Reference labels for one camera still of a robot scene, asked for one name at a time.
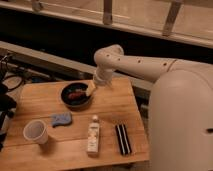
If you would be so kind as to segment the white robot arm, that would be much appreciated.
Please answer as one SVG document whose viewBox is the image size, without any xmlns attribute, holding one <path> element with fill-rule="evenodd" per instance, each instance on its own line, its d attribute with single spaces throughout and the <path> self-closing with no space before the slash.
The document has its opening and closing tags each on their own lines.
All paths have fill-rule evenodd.
<svg viewBox="0 0 213 171">
<path fill-rule="evenodd" d="M 153 83 L 150 171 L 213 171 L 213 64 L 127 56 L 119 45 L 94 53 L 97 85 L 118 70 Z"/>
</svg>

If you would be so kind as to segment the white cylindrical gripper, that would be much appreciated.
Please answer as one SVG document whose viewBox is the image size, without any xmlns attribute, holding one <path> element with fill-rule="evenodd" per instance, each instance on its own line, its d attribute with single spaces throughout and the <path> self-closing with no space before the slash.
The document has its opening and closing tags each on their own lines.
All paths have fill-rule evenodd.
<svg viewBox="0 0 213 171">
<path fill-rule="evenodd" d="M 86 89 L 86 96 L 89 97 L 95 91 L 96 86 L 108 86 L 111 84 L 113 70 L 97 68 Z"/>
</svg>

